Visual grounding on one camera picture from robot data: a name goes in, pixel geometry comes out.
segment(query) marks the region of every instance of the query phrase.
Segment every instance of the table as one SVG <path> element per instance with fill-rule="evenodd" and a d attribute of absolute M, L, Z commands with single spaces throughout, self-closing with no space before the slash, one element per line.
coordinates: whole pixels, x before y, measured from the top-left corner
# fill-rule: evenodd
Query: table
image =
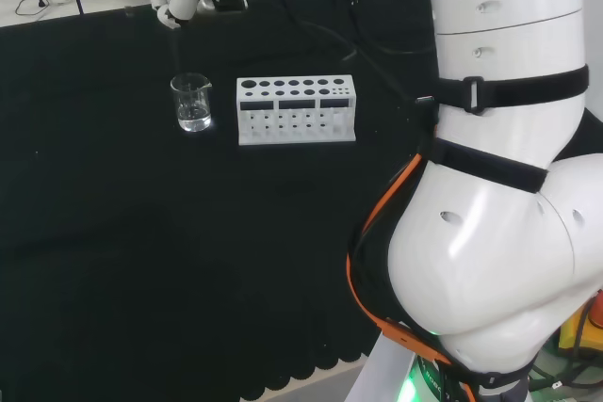
<path fill-rule="evenodd" d="M 415 153 L 420 112 L 278 0 L 249 2 L 175 33 L 148 7 L 0 30 L 5 400 L 236 401 L 371 350 L 347 240 Z M 352 36 L 335 0 L 289 2 Z M 429 0 L 364 0 L 361 20 L 432 42 Z M 433 54 L 374 58 L 410 93 L 437 73 Z M 171 102 L 183 71 L 214 85 L 195 137 Z M 327 73 L 354 77 L 355 143 L 237 146 L 237 77 Z"/>

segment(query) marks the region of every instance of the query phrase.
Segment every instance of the strap buckle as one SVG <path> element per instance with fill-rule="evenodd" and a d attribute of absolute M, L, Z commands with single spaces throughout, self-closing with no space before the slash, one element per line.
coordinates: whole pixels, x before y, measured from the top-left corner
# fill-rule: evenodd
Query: strap buckle
<path fill-rule="evenodd" d="M 490 104 L 483 77 L 470 76 L 463 79 L 463 109 L 467 113 L 479 115 Z"/>

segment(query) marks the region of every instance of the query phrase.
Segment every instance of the cable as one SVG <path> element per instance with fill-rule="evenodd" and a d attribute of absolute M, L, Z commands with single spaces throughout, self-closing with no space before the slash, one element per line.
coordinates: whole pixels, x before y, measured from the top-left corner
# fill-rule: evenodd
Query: cable
<path fill-rule="evenodd" d="M 538 366 L 532 366 L 532 370 L 537 374 L 540 374 L 544 378 L 532 379 L 530 381 L 530 391 L 540 391 L 544 388 L 548 388 L 552 386 L 554 383 L 560 381 L 563 386 L 567 386 L 570 388 L 576 389 L 590 389 L 590 388 L 600 388 L 603 387 L 603 380 L 598 381 L 596 383 L 576 383 L 575 380 L 578 378 L 586 369 L 592 367 L 597 362 L 603 359 L 603 357 L 597 357 L 592 361 L 583 362 L 577 367 L 574 367 L 574 362 L 579 357 L 579 347 L 582 341 L 582 334 L 584 332 L 584 326 L 586 325 L 586 319 L 588 318 L 588 313 L 593 308 L 595 304 L 596 297 L 589 299 L 584 305 L 584 309 L 580 314 L 578 329 L 576 330 L 576 339 L 574 341 L 574 345 L 572 346 L 572 354 L 568 359 L 567 365 L 565 369 L 561 371 L 558 375 L 553 376 L 549 373 L 543 371 Z"/>
<path fill-rule="evenodd" d="M 360 234 L 358 235 L 356 240 L 354 242 L 352 242 L 352 244 L 351 244 L 352 249 L 354 249 L 354 251 L 357 251 L 363 245 L 364 239 L 368 236 L 372 227 L 378 222 L 380 215 L 383 213 L 384 207 L 389 203 L 389 201 L 398 192 L 398 190 L 402 187 L 402 185 L 406 181 L 408 181 L 409 177 L 414 173 L 415 169 L 419 166 L 422 159 L 423 159 L 423 157 L 420 154 L 415 154 L 415 157 L 413 157 L 413 159 L 407 165 L 405 165 L 404 167 L 402 167 L 402 169 L 400 169 L 398 171 L 398 173 L 397 173 L 398 176 L 397 177 L 395 176 L 395 179 L 394 179 L 394 182 L 392 183 L 392 185 L 389 186 L 385 190 L 385 193 L 380 197 L 379 201 L 377 201 L 377 203 L 375 204 L 375 207 L 373 207 L 373 209 L 371 210 L 370 214 L 367 217 L 367 220 L 365 220 L 363 222 L 363 226 L 362 226 L 362 229 L 360 230 Z M 348 278 L 350 278 L 351 262 L 350 262 L 349 254 L 347 256 L 346 266 L 347 266 Z M 364 305 L 358 298 L 355 291 L 352 290 L 352 294 L 354 296 L 354 299 L 358 303 L 358 305 L 363 310 L 363 312 L 369 318 L 371 318 L 373 320 L 373 322 L 375 322 L 375 323 L 377 323 L 377 325 L 379 325 L 380 324 L 379 319 L 377 319 L 371 312 L 369 312 L 364 307 Z M 440 393 L 440 400 L 446 400 L 446 398 L 445 398 L 446 388 L 447 388 L 446 379 L 442 378 L 441 382 L 442 382 L 442 388 L 441 388 L 441 393 Z M 476 397 L 473 392 L 473 389 L 465 383 L 462 386 L 464 388 L 464 391 L 466 392 L 469 402 L 476 402 Z"/>
<path fill-rule="evenodd" d="M 19 8 L 21 7 L 21 5 L 23 4 L 25 0 L 21 0 L 19 2 L 19 4 L 17 5 L 17 8 L 15 9 L 15 14 L 17 16 L 38 16 L 40 13 L 42 13 L 43 11 L 45 11 L 48 7 L 50 7 L 50 2 L 48 0 L 44 0 L 46 2 L 46 5 L 41 7 L 38 11 L 36 11 L 35 13 L 20 13 L 19 12 Z"/>
<path fill-rule="evenodd" d="M 360 25 L 360 21 L 358 20 L 358 15 L 356 14 L 356 11 L 354 10 L 354 6 L 350 6 L 349 14 L 350 14 L 351 23 L 354 27 L 354 30 L 358 34 L 358 36 L 362 40 L 364 40 L 369 46 L 373 47 L 374 49 L 376 49 L 377 51 L 379 51 L 383 54 L 387 54 L 389 56 L 416 56 L 416 55 L 421 55 L 421 54 L 429 54 L 435 50 L 434 46 L 429 46 L 424 49 L 417 49 L 415 51 L 402 51 L 402 50 L 398 50 L 398 49 L 390 49 L 388 47 L 381 46 L 374 39 L 372 39 L 362 28 L 362 26 Z"/>
<path fill-rule="evenodd" d="M 301 22 L 298 21 L 298 19 L 295 17 L 293 12 L 291 11 L 291 8 L 289 7 L 288 2 L 286 0 L 280 0 L 280 1 L 281 1 L 281 5 L 283 6 L 283 9 L 285 10 L 287 17 L 294 24 L 296 24 L 298 26 L 303 25 L 306 27 L 307 26 L 314 27 L 318 30 L 322 30 L 323 32 L 328 33 L 329 35 L 331 35 L 334 38 L 337 38 L 337 40 L 346 43 L 346 45 L 352 50 L 352 52 L 350 54 L 348 54 L 347 56 L 344 56 L 342 61 L 349 61 L 354 56 L 356 56 L 356 54 L 360 55 L 363 58 L 363 60 L 366 63 L 368 63 L 368 65 L 372 68 L 372 70 L 385 82 L 385 84 L 392 91 L 392 93 L 396 94 L 396 96 L 400 97 L 402 99 L 402 101 L 404 101 L 404 102 L 411 102 L 415 99 L 415 97 L 409 95 L 399 85 L 399 83 L 396 81 L 396 79 L 391 74 L 389 74 L 386 70 L 384 70 L 377 62 L 375 62 L 375 60 L 373 60 L 361 47 L 354 46 L 349 40 L 346 40 L 345 38 L 341 37 L 339 34 L 337 34 L 336 32 L 334 32 L 333 30 L 331 30 L 328 27 L 310 23 L 308 21 L 301 21 Z"/>

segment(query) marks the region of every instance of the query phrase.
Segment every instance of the water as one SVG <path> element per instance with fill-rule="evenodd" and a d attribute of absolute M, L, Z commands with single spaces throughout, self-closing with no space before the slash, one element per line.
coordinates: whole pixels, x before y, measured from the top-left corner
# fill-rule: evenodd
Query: water
<path fill-rule="evenodd" d="M 178 107 L 178 123 L 187 132 L 199 132 L 209 127 L 211 115 L 201 102 Z"/>

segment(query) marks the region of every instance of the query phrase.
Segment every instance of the test tube rack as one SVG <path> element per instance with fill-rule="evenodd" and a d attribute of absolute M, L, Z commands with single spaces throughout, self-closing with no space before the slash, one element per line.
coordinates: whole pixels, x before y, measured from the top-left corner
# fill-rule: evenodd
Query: test tube rack
<path fill-rule="evenodd" d="M 355 141 L 351 75 L 236 80 L 239 145 Z"/>

